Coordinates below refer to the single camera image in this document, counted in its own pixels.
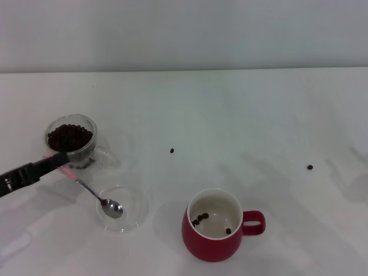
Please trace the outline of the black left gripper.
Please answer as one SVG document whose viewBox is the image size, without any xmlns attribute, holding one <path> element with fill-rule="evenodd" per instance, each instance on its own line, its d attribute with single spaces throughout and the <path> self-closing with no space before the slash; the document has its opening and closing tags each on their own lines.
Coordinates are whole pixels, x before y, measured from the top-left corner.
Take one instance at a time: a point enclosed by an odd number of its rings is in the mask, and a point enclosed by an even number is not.
<svg viewBox="0 0 368 276">
<path fill-rule="evenodd" d="M 18 189 L 32 185 L 44 175 L 58 169 L 69 162 L 65 152 L 45 157 L 35 163 L 28 163 L 0 176 L 0 197 L 6 196 Z"/>
</svg>

